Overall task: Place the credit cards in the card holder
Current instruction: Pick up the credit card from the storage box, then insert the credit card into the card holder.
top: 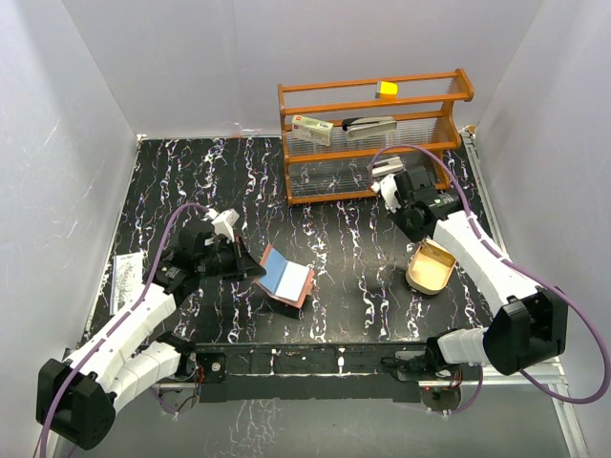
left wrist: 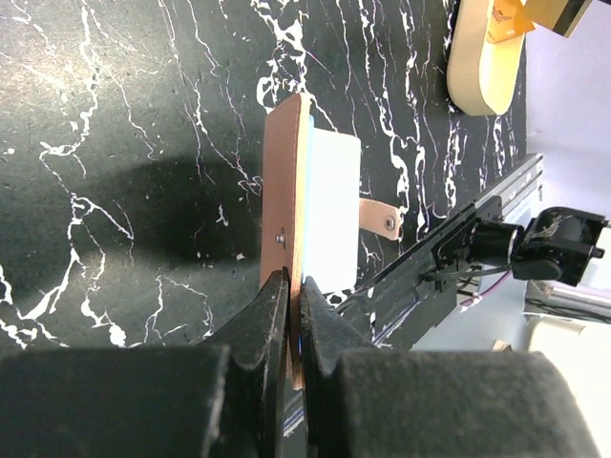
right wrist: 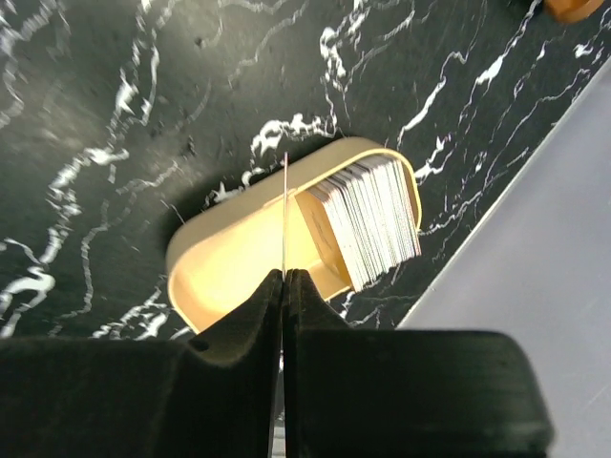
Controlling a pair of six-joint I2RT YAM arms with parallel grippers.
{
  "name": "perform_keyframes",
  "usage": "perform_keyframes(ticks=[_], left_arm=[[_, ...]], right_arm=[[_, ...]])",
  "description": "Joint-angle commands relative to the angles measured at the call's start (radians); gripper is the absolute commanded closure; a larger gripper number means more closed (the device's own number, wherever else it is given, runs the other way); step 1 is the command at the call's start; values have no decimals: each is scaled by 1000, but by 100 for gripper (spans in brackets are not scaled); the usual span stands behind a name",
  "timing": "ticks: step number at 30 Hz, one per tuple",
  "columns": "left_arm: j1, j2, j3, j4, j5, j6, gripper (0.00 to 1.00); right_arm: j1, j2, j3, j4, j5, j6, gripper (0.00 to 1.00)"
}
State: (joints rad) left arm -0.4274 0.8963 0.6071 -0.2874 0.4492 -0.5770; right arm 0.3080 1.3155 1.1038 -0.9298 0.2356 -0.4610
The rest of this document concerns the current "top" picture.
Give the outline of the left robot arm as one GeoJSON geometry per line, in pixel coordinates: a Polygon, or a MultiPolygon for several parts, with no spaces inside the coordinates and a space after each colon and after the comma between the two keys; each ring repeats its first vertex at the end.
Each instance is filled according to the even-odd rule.
{"type": "Polygon", "coordinates": [[[161,245],[139,296],[123,306],[88,342],[64,360],[50,359],[38,373],[36,421],[39,454],[50,433],[79,448],[95,448],[120,410],[161,379],[191,378],[193,345],[166,334],[140,346],[207,278],[243,281],[265,270],[235,234],[235,210],[189,222],[171,246],[161,245]]]}

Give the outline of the pink leather card holder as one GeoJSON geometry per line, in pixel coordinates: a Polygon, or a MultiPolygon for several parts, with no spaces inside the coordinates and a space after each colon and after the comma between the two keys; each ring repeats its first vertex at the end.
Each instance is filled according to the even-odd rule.
{"type": "Polygon", "coordinates": [[[254,282],[265,294],[294,309],[301,310],[306,297],[311,295],[314,271],[285,258],[268,244],[263,252],[261,267],[265,274],[254,282]]]}

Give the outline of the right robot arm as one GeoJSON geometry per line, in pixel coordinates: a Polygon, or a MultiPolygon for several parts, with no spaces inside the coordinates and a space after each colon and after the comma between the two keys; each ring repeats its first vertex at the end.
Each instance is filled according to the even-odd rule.
{"type": "Polygon", "coordinates": [[[510,268],[458,193],[438,190],[422,166],[385,177],[381,187],[394,224],[409,240],[433,241],[450,253],[493,315],[485,328],[428,339],[425,364],[434,377],[448,378],[460,364],[512,375],[564,352],[566,301],[510,268]]]}

